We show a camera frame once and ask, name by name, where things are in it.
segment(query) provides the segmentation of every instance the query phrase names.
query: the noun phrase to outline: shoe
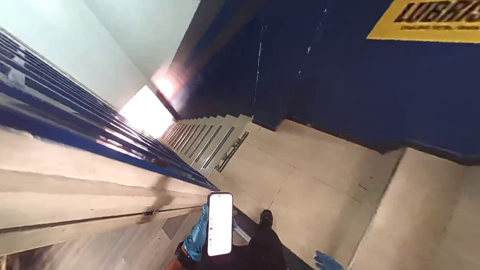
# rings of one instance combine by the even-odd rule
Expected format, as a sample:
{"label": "shoe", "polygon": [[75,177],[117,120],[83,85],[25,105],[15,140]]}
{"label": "shoe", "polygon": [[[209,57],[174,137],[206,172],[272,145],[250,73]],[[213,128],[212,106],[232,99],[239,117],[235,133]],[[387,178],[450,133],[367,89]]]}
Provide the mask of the shoe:
{"label": "shoe", "polygon": [[270,210],[263,210],[260,214],[260,227],[271,228],[273,225],[273,214]]}

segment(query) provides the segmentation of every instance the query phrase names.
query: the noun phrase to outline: hand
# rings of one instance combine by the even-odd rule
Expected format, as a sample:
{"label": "hand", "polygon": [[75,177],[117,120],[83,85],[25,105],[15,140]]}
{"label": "hand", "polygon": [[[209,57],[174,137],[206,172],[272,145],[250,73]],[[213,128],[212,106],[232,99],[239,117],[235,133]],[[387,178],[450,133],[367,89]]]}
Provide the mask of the hand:
{"label": "hand", "polygon": [[204,204],[202,207],[202,214],[192,229],[192,232],[183,241],[183,246],[190,258],[200,261],[202,258],[202,249],[207,238],[207,223],[208,223],[208,205]]}
{"label": "hand", "polygon": [[321,270],[345,270],[341,264],[327,254],[323,254],[318,250],[315,253],[317,255],[313,258],[315,266]]}

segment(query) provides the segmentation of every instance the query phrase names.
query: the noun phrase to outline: leg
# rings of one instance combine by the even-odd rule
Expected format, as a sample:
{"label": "leg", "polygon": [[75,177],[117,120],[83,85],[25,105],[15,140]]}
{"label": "leg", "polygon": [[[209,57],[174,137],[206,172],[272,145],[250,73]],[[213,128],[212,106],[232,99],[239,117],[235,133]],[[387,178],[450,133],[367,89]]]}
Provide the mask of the leg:
{"label": "leg", "polygon": [[260,215],[260,225],[248,244],[249,257],[254,269],[287,269],[283,257],[283,244],[272,229],[272,224],[272,212],[264,210]]}

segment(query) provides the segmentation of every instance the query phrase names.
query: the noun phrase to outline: bright window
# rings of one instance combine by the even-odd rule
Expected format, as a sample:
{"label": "bright window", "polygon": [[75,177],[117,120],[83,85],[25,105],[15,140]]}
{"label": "bright window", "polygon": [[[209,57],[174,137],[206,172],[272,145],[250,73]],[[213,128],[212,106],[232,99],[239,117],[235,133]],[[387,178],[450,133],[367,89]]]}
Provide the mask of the bright window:
{"label": "bright window", "polygon": [[159,138],[172,124],[173,117],[148,88],[142,87],[138,93],[120,110],[135,127]]}

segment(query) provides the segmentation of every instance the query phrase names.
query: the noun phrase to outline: smartphone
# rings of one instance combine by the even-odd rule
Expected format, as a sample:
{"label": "smartphone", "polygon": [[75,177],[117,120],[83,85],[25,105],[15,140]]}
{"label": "smartphone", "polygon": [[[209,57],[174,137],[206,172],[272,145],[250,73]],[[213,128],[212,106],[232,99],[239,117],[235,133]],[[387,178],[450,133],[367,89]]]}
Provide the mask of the smartphone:
{"label": "smartphone", "polygon": [[207,253],[209,256],[232,251],[233,195],[215,192],[208,196]]}

